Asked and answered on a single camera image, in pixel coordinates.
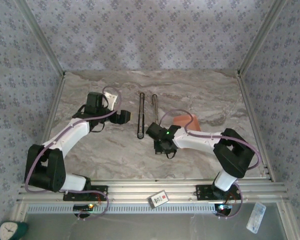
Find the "metal rod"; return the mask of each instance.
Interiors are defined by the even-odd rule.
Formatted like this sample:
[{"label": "metal rod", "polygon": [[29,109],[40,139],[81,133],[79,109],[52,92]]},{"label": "metal rod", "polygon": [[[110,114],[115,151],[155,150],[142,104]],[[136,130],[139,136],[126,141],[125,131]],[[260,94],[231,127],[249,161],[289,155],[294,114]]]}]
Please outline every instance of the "metal rod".
[{"label": "metal rod", "polygon": [[153,105],[154,122],[156,124],[159,124],[158,96],[157,96],[157,94],[152,95],[152,105]]},{"label": "metal rod", "polygon": [[137,129],[137,138],[143,139],[145,136],[145,94],[143,92],[140,93],[140,102],[139,102],[139,118],[138,118],[138,129]]}]

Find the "patterned wallpaper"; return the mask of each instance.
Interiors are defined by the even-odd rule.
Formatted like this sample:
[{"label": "patterned wallpaper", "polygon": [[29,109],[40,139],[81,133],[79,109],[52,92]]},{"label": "patterned wallpaper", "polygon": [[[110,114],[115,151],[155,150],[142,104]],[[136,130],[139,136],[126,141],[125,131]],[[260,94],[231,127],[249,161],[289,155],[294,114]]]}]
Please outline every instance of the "patterned wallpaper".
[{"label": "patterned wallpaper", "polygon": [[0,1],[0,221],[24,181],[27,150],[41,139],[59,79],[15,2]]},{"label": "patterned wallpaper", "polygon": [[27,0],[64,70],[237,69],[273,0]]},{"label": "patterned wallpaper", "polygon": [[244,79],[300,224],[300,0],[284,7]]}]

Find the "clock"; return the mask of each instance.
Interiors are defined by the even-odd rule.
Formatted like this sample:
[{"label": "clock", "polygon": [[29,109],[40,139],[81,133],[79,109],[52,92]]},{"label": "clock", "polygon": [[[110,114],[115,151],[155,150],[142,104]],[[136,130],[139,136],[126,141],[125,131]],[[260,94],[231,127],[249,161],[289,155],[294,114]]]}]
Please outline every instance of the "clock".
[{"label": "clock", "polygon": [[28,230],[28,224],[17,221],[4,221],[0,224],[0,240],[19,240]]}]

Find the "small card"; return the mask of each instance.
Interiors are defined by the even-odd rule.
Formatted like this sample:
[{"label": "small card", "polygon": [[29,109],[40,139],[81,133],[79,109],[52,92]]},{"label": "small card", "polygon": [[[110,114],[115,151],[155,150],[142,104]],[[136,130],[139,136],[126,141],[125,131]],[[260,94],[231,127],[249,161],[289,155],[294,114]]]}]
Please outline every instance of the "small card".
[{"label": "small card", "polygon": [[265,215],[266,208],[267,207],[260,202],[255,203],[248,224],[246,225],[246,229],[254,234],[258,232],[262,218]]},{"label": "small card", "polygon": [[149,202],[151,208],[154,209],[154,208],[161,206],[162,204],[169,202],[169,199],[166,194],[166,191],[162,190],[162,191],[148,197],[148,202]]}]

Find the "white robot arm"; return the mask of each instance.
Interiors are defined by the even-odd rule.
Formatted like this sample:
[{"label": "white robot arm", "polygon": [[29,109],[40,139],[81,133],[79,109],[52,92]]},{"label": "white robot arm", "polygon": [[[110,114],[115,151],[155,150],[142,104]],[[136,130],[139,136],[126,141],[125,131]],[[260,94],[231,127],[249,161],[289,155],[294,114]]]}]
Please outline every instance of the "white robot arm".
[{"label": "white robot arm", "polygon": [[157,148],[160,146],[161,152],[167,154],[167,156],[171,153],[175,155],[177,149],[183,148],[214,154],[223,168],[214,179],[212,185],[214,189],[217,188],[222,192],[227,192],[238,178],[245,176],[255,153],[238,142],[213,137],[227,136],[244,141],[236,131],[227,128],[224,132],[212,133],[192,130],[187,132],[184,127],[172,125],[169,129],[166,129],[153,122],[147,129],[146,134],[155,141],[154,145]]},{"label": "white robot arm", "polygon": [[[33,144],[29,148],[24,180],[26,181],[39,153],[51,145],[35,165],[29,178],[29,185],[52,192],[89,190],[90,181],[87,181],[87,177],[66,172],[64,158],[76,143],[88,133],[93,132],[94,127],[98,124],[103,124],[104,127],[105,121],[110,121],[121,125],[130,120],[131,113],[126,110],[121,110],[120,114],[114,113],[106,118],[86,120],[111,113],[115,101],[116,96],[109,93],[90,92],[86,104],[79,108],[63,130],[44,144]],[[46,161],[47,166],[43,166],[42,163]]]}]

